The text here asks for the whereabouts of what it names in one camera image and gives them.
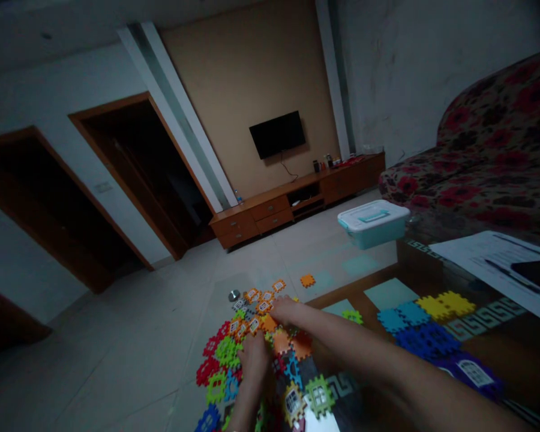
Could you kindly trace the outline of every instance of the electrical cable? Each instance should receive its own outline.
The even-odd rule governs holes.
[[[294,183],[296,181],[296,179],[298,178],[298,174],[292,174],[290,171],[288,171],[288,168],[286,167],[286,165],[284,165],[284,162],[283,162],[283,159],[284,158],[284,152],[281,151],[280,152],[280,163],[282,164],[282,166],[284,167],[284,169],[286,170],[286,172],[288,174],[290,174],[291,176],[294,177],[294,180],[292,180],[290,183]]]

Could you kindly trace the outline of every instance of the forearm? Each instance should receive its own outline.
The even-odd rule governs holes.
[[[389,394],[423,430],[529,430],[466,385],[364,327],[302,304],[291,321],[350,370]]]
[[[227,431],[247,432],[251,430],[262,394],[262,384],[258,381],[260,379],[252,376],[245,378],[240,384],[232,417],[226,428]]]

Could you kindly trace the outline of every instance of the teal plastic storage box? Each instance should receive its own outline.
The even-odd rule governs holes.
[[[340,213],[338,223],[352,244],[364,250],[403,237],[409,215],[405,207],[377,200]]]

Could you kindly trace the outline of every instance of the television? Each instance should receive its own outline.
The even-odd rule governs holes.
[[[250,127],[260,159],[306,143],[298,111]]]

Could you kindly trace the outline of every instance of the wall light switch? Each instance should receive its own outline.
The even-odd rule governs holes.
[[[94,189],[96,189],[96,192],[98,193],[104,193],[108,192],[109,190],[112,190],[113,187],[108,182],[100,183],[94,186]]]

